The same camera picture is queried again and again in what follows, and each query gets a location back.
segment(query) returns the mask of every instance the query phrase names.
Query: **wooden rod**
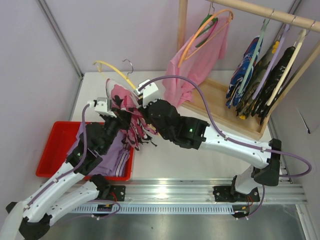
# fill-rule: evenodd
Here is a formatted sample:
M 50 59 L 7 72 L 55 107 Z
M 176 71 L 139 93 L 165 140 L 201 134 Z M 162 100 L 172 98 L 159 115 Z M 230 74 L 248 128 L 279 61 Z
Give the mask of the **wooden rod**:
M 207 0 L 207 1 L 320 33 L 320 22 L 316 21 L 314 23 L 315 21 L 314 19 L 312 20 L 305 17 L 301 17 L 301 16 L 297 16 L 295 18 L 295 15 L 292 15 L 283 11 L 278 11 L 278 10 L 275 10 L 273 12 L 272 8 L 260 6 L 260 5 L 242 1 L 242 0 Z
M 305 58 L 305 60 L 301 63 L 299 68 L 295 71 L 295 73 L 292 75 L 290 79 L 290 83 L 286 88 L 283 90 L 282 94 L 279 96 L 279 98 L 275 101 L 273 106 L 271 107 L 269 111 L 269 115 L 275 110 L 275 108 L 279 105 L 279 103 L 284 99 L 284 97 L 287 95 L 289 90 L 295 85 L 295 83 L 298 81 L 298 79 L 304 74 L 304 72 L 307 70 L 307 68 L 312 64 L 312 62 L 316 59 L 316 57 L 320 54 L 320 41 L 314 46 L 314 48 L 311 50 L 309 56 Z
M 177 50 L 185 44 L 188 0 L 179 0 Z

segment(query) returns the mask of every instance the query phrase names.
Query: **white table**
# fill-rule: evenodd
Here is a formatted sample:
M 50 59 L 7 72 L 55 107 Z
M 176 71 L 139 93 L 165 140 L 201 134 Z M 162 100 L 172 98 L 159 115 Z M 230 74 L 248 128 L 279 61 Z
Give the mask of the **white table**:
M 116 72 L 105 72 L 104 74 L 130 89 L 130 86 Z M 227 84 L 232 74 L 233 71 L 213 71 L 210 76 Z M 163 71 L 135 71 L 129 77 L 137 86 L 146 79 L 163 75 Z M 87 72 L 84 75 L 72 121 L 81 121 L 81 112 L 87 101 L 106 96 L 105 84 L 105 79 L 98 72 Z M 162 84 L 158 83 L 157 85 L 163 93 Z M 179 107 L 178 112 L 184 116 L 200 118 L 210 122 L 208 118 L 184 107 Z M 102 122 L 101 117 L 90 108 L 86 111 L 85 120 Z M 221 124 L 217 125 L 223 131 L 242 136 L 228 127 Z M 261 141 L 268 142 L 270 140 L 270 132 L 266 128 Z M 160 136 L 154 136 L 153 142 L 157 144 L 157 147 L 145 143 L 141 146 L 140 151 L 134 152 L 132 179 L 207 180 L 232 178 L 249 167 L 248 163 L 219 152 L 180 148 L 168 140 L 163 140 Z

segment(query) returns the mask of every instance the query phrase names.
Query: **purple hanger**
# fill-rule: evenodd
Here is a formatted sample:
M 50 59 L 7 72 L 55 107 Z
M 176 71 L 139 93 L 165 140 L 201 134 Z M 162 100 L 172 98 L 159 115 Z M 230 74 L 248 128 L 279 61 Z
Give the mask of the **purple hanger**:
M 269 63 L 268 68 L 266 69 L 266 71 L 265 71 L 265 73 L 263 75 L 263 78 L 262 78 L 259 86 L 257 87 L 257 89 L 255 90 L 255 92 L 254 92 L 254 94 L 252 96 L 252 100 L 256 99 L 256 97 L 257 97 L 258 93 L 260 92 L 262 86 L 264 85 L 265 81 L 267 80 L 267 77 L 268 77 L 273 65 L 275 64 L 276 58 L 279 55 L 280 49 L 281 49 L 281 47 L 282 47 L 282 45 L 283 45 L 283 43 L 285 41 L 285 38 L 286 38 L 286 35 L 287 35 L 287 32 L 288 32 L 289 28 L 290 28 L 290 25 L 286 24 L 285 27 L 284 27 L 283 34 L 281 36 L 279 45 L 278 45 L 278 47 L 277 47 L 277 49 L 276 49 L 276 51 L 275 51 L 270 63 Z

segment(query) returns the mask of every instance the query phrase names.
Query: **wooden clothing rack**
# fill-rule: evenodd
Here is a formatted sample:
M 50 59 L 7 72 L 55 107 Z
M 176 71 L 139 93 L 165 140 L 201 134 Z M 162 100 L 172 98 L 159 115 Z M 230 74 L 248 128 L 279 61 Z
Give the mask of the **wooden clothing rack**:
M 297 26 L 306 29 L 307 31 L 320 33 L 320 22 L 312 19 L 295 16 L 286 12 L 278 11 L 269 7 L 260 6 L 242 0 L 207 1 L 250 14 L 258 15 L 264 18 L 269 18 L 285 24 Z M 179 50 L 185 44 L 187 8 L 188 0 L 179 0 L 177 50 Z M 259 140 L 264 134 L 271 113 L 275 110 L 275 108 L 279 105 L 279 103 L 286 96 L 289 90 L 293 87 L 293 85 L 298 81 L 298 79 L 302 76 L 305 70 L 310 66 L 310 64 L 316 59 L 319 54 L 320 41 L 314 46 L 310 54 L 305 58 L 305 60 L 293 74 L 290 79 L 290 83 L 270 109 L 263 125 L 259 124 L 260 118 L 258 116 L 250 116 L 246 120 L 242 120 L 238 116 L 236 116 L 236 112 L 234 111 L 234 109 L 228 109 L 226 107 L 226 93 L 228 90 L 227 85 L 223 85 L 217 80 L 208 77 L 203 83 L 199 85 L 199 87 L 205 95 L 211 111 L 211 115 L 218 123 L 221 123 L 255 140 Z M 193 91 L 192 94 L 194 102 L 186 101 L 183 103 L 183 106 L 207 117 L 208 114 L 199 93 L 197 91 Z

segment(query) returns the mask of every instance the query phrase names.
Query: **orange hanger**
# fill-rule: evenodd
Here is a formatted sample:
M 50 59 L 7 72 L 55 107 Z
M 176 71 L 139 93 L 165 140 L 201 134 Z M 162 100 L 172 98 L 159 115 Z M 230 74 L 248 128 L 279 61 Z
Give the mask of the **orange hanger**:
M 197 48 L 197 50 L 195 50 L 193 53 L 191 53 L 190 55 L 188 54 L 188 50 L 191 47 L 192 43 L 195 41 L 195 39 L 197 38 L 197 36 L 201 33 L 201 31 L 211 22 L 212 19 L 216 18 L 219 14 L 224 13 L 224 12 L 229 12 L 229 18 L 228 18 L 228 22 L 222 27 L 220 28 L 213 36 L 209 37 L 200 47 Z M 191 41 L 188 43 L 188 45 L 186 46 L 186 48 L 184 49 L 182 56 L 180 58 L 179 61 L 179 65 L 178 68 L 181 67 L 181 64 L 183 63 L 183 61 L 187 60 L 188 58 L 190 58 L 193 54 L 195 54 L 200 48 L 202 48 L 207 42 L 209 42 L 212 38 L 214 38 L 222 29 L 224 29 L 230 22 L 231 20 L 234 19 L 234 13 L 229 10 L 229 9 L 223 9 L 218 11 L 216 14 L 213 14 L 210 18 L 207 19 L 207 21 L 205 21 L 201 27 L 199 27 L 198 31 L 196 31 L 196 33 L 193 35 Z

